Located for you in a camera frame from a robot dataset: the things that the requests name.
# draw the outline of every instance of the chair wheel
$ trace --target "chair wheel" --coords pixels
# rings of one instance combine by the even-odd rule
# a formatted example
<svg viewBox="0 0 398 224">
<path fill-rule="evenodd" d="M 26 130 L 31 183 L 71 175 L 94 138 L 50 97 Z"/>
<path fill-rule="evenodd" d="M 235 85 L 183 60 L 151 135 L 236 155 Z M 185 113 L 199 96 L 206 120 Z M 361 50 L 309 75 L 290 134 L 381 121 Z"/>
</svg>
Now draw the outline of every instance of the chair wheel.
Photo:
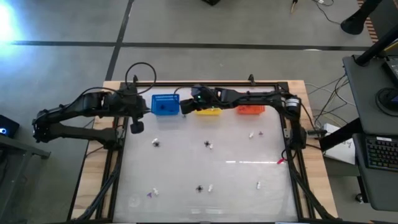
<svg viewBox="0 0 398 224">
<path fill-rule="evenodd" d="M 357 195 L 355 196 L 355 201 L 357 201 L 357 202 L 359 202 L 359 203 L 364 203 L 364 202 L 363 202 L 362 194 L 357 194 Z"/>
</svg>

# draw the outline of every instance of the blue light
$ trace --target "blue light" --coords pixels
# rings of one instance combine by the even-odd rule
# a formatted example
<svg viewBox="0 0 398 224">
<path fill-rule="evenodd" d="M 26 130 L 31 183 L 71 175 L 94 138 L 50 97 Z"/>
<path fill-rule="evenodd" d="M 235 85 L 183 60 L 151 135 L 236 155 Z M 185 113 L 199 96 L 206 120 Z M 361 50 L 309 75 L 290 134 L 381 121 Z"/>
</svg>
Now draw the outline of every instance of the blue light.
<svg viewBox="0 0 398 224">
<path fill-rule="evenodd" d="M 0 128 L 0 134 L 7 134 L 7 129 Z"/>
</svg>

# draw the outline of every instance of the blue bin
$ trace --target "blue bin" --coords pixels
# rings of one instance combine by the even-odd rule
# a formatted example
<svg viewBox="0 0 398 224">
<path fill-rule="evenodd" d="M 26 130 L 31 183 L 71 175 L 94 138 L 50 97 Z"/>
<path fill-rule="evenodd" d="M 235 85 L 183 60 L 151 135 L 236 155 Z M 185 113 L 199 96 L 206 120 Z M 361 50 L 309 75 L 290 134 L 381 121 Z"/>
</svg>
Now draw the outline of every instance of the blue bin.
<svg viewBox="0 0 398 224">
<path fill-rule="evenodd" d="M 156 115 L 177 115 L 180 112 L 180 95 L 152 95 L 151 111 Z"/>
</svg>

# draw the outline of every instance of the yellow bin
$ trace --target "yellow bin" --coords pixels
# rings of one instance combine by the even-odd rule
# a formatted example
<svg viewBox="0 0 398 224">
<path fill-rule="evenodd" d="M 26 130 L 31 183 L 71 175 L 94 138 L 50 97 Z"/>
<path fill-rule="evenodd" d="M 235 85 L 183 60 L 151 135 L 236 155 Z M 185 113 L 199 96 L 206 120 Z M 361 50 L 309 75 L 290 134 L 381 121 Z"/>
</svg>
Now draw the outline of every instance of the yellow bin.
<svg viewBox="0 0 398 224">
<path fill-rule="evenodd" d="M 211 109 L 206 109 L 206 110 L 201 110 L 201 111 L 195 111 L 195 114 L 197 115 L 220 115 L 223 110 L 219 108 L 211 108 Z"/>
</svg>

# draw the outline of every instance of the white tabletop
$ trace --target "white tabletop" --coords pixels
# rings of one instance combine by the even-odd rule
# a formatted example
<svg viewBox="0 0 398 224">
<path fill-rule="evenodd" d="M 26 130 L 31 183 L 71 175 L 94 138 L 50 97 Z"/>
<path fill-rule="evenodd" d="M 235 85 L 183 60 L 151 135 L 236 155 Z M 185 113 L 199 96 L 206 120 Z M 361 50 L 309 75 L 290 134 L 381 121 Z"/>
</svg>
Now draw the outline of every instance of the white tabletop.
<svg viewBox="0 0 398 224">
<path fill-rule="evenodd" d="M 143 97 L 151 105 L 153 94 L 174 89 L 155 87 Z M 190 98 L 190 89 L 178 94 L 181 100 Z M 235 109 L 186 118 L 146 114 L 141 121 L 144 132 L 126 136 L 114 222 L 297 221 L 287 164 L 277 164 L 284 139 L 273 108 L 267 106 L 260 115 L 241 115 Z M 152 145 L 155 138 L 159 147 Z M 204 188 L 201 193 L 196 190 L 199 185 Z"/>
</svg>

